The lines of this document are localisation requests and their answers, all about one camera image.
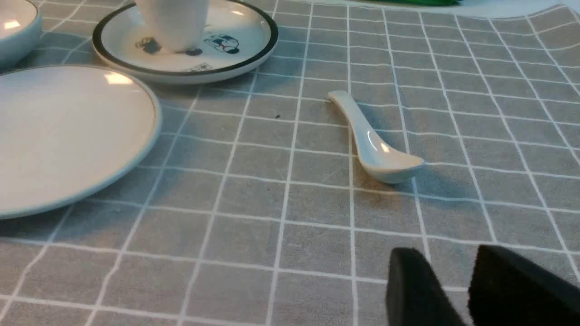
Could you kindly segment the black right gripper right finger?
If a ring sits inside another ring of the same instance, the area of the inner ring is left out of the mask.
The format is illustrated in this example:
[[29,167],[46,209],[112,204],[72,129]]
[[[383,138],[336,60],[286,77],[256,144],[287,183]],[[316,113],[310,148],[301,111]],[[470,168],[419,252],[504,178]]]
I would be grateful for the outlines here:
[[578,287],[503,246],[480,245],[468,288],[475,326],[577,326]]

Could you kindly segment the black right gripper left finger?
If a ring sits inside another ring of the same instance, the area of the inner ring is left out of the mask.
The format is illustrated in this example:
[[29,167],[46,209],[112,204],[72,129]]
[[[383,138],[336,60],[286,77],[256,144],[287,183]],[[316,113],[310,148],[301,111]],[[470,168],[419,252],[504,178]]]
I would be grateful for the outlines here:
[[464,326],[431,265],[415,248],[391,251],[386,287],[390,326]]

